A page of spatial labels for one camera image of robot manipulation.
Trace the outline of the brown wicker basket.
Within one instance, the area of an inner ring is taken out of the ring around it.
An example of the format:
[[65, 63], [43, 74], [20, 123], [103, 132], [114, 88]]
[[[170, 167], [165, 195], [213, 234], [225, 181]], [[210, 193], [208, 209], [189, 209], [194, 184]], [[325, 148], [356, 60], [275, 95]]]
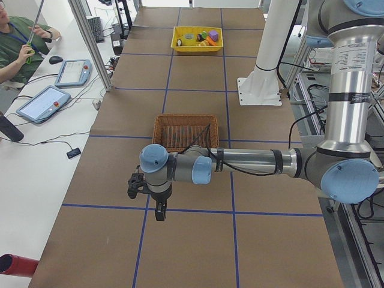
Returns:
[[158, 115], [152, 142], [165, 147], [169, 152], [182, 152], [193, 145], [217, 148], [217, 118], [214, 115]]

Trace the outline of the yellow plastic basket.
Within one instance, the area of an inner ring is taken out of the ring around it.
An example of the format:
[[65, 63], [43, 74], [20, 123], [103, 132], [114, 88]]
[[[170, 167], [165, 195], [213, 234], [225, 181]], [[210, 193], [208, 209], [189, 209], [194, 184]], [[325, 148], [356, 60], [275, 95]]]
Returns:
[[176, 26], [171, 48], [177, 52], [216, 52], [223, 48], [221, 28], [204, 26]]

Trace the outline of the small black usb device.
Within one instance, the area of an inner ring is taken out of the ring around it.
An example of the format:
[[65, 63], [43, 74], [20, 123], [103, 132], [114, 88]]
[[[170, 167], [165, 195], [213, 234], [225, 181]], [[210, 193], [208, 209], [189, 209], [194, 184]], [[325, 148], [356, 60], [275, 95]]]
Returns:
[[80, 148], [74, 148], [66, 153], [68, 159], [72, 159], [81, 154]]

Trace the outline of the near teach pendant tablet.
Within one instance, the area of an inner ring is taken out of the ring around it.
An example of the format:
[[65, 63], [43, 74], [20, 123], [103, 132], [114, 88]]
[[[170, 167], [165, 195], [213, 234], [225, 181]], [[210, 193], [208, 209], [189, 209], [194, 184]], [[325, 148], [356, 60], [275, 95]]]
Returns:
[[55, 86], [48, 86], [24, 105], [16, 113], [35, 124], [48, 120], [70, 99], [70, 94]]

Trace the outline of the teach pendant tablet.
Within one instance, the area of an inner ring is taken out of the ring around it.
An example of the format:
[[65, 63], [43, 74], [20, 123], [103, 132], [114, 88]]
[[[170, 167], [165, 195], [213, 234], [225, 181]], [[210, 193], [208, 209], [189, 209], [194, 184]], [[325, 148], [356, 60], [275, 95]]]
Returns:
[[88, 59], [63, 61], [55, 86], [58, 88], [70, 88], [84, 85], [92, 71], [92, 64]]
[[70, 94], [55, 86], [48, 86], [24, 105], [16, 113], [35, 124], [48, 120], [70, 99]]

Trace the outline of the red cylinder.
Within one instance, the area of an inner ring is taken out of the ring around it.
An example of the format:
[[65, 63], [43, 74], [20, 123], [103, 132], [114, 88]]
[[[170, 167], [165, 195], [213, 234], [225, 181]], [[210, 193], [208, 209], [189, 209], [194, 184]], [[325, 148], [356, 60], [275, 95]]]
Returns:
[[32, 278], [39, 261], [13, 254], [1, 256], [1, 275]]

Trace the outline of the far teach pendant tablet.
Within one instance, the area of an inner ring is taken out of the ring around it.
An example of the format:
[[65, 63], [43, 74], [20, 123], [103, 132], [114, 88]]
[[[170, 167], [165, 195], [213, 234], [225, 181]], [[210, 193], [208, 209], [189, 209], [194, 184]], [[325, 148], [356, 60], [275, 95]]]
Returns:
[[88, 59], [63, 61], [55, 86], [58, 88], [70, 88], [84, 85], [92, 71], [92, 64]]

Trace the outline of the black bottle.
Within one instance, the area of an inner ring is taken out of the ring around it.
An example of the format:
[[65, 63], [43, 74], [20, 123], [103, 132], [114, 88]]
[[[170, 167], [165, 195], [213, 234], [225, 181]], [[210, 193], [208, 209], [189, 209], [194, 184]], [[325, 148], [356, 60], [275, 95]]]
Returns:
[[0, 119], [1, 132], [11, 141], [19, 142], [24, 138], [24, 134], [3, 113], [1, 113]]

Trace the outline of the toy carrot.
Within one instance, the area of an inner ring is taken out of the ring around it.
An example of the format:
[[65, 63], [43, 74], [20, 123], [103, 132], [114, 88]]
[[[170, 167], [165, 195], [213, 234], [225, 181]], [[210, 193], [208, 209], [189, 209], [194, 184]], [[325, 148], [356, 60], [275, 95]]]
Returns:
[[210, 46], [217, 46], [216, 42], [210, 37], [206, 37], [206, 41], [209, 43]]

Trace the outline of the small black-lidded jar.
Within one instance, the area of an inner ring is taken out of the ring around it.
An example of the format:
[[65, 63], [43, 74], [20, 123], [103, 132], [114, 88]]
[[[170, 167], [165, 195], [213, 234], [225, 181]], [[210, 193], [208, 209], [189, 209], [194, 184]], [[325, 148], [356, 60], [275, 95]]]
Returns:
[[202, 31], [201, 33], [197, 34], [197, 41], [198, 42], [201, 42], [201, 41], [204, 41], [206, 40], [206, 37], [207, 37], [207, 32], [206, 31]]

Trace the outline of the purple foam block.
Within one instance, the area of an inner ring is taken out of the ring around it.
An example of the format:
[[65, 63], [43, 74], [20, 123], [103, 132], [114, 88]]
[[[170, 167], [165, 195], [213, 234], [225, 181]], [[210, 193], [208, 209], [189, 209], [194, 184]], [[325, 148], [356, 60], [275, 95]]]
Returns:
[[214, 41], [214, 42], [217, 42], [218, 39], [219, 39], [219, 33], [216, 31], [216, 30], [211, 30], [208, 32], [208, 35], [210, 36], [210, 38]]

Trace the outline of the black computer mouse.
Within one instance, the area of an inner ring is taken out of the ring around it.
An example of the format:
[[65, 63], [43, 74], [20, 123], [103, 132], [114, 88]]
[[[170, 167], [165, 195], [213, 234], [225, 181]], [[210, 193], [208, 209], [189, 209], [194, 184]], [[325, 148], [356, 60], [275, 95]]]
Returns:
[[61, 63], [63, 61], [63, 58], [60, 57], [60, 56], [51, 56], [49, 58], [49, 64], [51, 65], [55, 65], [55, 64], [58, 64], [58, 63]]

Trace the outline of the black keyboard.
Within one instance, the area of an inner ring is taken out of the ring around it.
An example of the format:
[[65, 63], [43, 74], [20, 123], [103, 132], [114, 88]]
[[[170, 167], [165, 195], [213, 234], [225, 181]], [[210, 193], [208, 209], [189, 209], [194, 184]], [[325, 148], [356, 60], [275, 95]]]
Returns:
[[104, 32], [101, 25], [101, 18], [92, 17], [88, 18], [87, 21], [96, 43], [104, 42]]

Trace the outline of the person in green shirt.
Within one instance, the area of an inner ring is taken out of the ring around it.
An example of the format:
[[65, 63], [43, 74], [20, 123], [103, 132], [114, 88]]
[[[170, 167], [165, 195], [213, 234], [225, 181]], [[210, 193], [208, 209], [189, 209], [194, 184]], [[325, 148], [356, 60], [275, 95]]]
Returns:
[[26, 84], [49, 53], [47, 43], [60, 37], [51, 26], [9, 16], [1, 1], [1, 83]]

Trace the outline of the aluminium frame post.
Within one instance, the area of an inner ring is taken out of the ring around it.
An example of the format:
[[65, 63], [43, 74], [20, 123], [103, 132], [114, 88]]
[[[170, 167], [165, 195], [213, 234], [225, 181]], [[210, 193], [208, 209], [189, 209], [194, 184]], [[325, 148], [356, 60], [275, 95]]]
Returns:
[[83, 37], [83, 40], [88, 48], [88, 51], [93, 60], [94, 66], [98, 72], [98, 75], [102, 81], [102, 84], [106, 90], [109, 92], [112, 88], [112, 83], [110, 77], [106, 71], [104, 62], [102, 60], [101, 54], [97, 47], [97, 43], [94, 40], [93, 33], [88, 25], [88, 20], [82, 4], [79, 0], [68, 0], [70, 8], [72, 10], [73, 16], [77, 22], [80, 33]]

